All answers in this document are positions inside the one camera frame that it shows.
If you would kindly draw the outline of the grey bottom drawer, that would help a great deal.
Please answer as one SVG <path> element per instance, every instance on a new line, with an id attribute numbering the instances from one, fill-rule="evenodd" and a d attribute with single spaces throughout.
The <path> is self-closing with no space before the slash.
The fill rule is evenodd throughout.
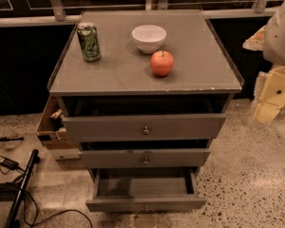
<path id="1" fill-rule="evenodd" d="M 182 211 L 205 202 L 193 168 L 118 168 L 97 170 L 86 206 L 91 212 Z"/>

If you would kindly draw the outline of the grey drawer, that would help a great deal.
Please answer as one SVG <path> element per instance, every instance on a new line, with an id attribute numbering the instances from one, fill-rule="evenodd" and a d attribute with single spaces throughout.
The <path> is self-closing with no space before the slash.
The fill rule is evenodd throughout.
<path id="1" fill-rule="evenodd" d="M 203 166 L 207 141 L 84 142 L 79 156 L 89 168 Z"/>
<path id="2" fill-rule="evenodd" d="M 86 206 L 91 212 L 182 211 L 205 202 L 193 168 L 118 168 L 97 170 Z"/>
<path id="3" fill-rule="evenodd" d="M 63 124 L 79 143 L 215 138 L 226 99 L 202 95 L 64 97 Z"/>

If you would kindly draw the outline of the grey drawer cabinet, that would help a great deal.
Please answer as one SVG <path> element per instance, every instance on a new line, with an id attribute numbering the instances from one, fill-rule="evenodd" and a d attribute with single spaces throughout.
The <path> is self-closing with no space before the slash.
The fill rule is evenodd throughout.
<path id="1" fill-rule="evenodd" d="M 93 23 L 102 56 L 83 60 L 76 37 L 49 85 L 61 103 L 64 97 L 202 95 L 224 97 L 226 106 L 240 92 L 242 79 L 225 53 L 211 24 L 197 10 L 87 11 L 83 21 Z M 174 57 L 165 77 L 152 73 L 150 57 L 134 44 L 131 32 L 142 25 L 164 28 L 164 49 Z"/>

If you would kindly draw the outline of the grey middle drawer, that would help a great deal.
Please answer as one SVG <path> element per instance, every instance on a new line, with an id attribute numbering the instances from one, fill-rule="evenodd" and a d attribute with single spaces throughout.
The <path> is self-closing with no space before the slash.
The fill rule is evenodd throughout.
<path id="1" fill-rule="evenodd" d="M 79 156 L 89 168 L 203 166 L 207 141 L 84 142 Z"/>

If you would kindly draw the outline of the grey top drawer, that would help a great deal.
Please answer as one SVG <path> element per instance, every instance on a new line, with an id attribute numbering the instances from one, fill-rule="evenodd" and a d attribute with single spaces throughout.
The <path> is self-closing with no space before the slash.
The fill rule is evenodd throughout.
<path id="1" fill-rule="evenodd" d="M 63 124 L 79 143 L 215 138 L 226 99 L 202 95 L 64 97 Z"/>

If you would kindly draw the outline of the red apple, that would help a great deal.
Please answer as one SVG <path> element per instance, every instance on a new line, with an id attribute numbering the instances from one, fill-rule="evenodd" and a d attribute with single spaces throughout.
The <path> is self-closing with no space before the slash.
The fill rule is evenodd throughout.
<path id="1" fill-rule="evenodd" d="M 168 51 L 156 51 L 150 58 L 150 66 L 156 76 L 165 77 L 174 67 L 174 57 Z"/>

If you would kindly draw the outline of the white ceramic bowl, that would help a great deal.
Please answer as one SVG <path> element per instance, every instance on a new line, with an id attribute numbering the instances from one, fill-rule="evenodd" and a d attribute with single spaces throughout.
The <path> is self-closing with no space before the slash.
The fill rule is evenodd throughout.
<path id="1" fill-rule="evenodd" d="M 164 28 L 155 25 L 143 25 L 132 30 L 132 38 L 136 47 L 143 53 L 154 53 L 163 44 L 166 38 Z"/>

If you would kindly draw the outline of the green soda can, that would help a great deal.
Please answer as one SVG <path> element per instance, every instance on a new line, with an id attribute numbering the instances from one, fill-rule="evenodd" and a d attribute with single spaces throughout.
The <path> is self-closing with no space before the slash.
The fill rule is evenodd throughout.
<path id="1" fill-rule="evenodd" d="M 85 61 L 95 62 L 101 58 L 98 32 L 92 23 L 79 23 L 77 36 Z"/>

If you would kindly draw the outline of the open cardboard box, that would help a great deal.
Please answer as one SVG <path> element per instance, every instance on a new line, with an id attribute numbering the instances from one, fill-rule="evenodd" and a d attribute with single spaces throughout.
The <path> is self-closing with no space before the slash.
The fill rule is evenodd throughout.
<path id="1" fill-rule="evenodd" d="M 56 161 L 78 159 L 78 147 L 62 125 L 62 111 L 54 97 L 49 97 L 36 129 L 41 144 Z"/>

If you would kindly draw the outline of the black power adapter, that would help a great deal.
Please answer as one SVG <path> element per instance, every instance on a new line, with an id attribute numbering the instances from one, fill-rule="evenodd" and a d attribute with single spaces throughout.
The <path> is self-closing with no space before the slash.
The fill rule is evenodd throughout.
<path id="1" fill-rule="evenodd" d="M 10 170 L 15 170 L 19 167 L 19 163 L 17 161 L 13 161 L 10 159 L 3 159 L 0 164 Z"/>

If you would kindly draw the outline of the black pole stand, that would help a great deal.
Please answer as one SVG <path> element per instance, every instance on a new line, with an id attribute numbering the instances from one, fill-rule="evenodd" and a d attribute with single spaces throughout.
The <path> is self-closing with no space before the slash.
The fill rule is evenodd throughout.
<path id="1" fill-rule="evenodd" d="M 40 160 L 38 154 L 39 154 L 39 151 L 37 149 L 34 149 L 32 151 L 29 157 L 29 160 L 28 160 L 27 167 L 25 169 L 24 177 L 22 178 L 20 183 L 17 185 L 13 185 L 13 184 L 9 185 L 13 190 L 16 191 L 16 193 L 15 193 L 15 197 L 13 199 L 11 208 L 9 210 L 9 215 L 5 222 L 4 228 L 19 228 L 19 222 L 16 220 L 16 217 L 18 214 L 20 204 L 27 190 L 29 179 L 33 171 L 33 167 Z"/>

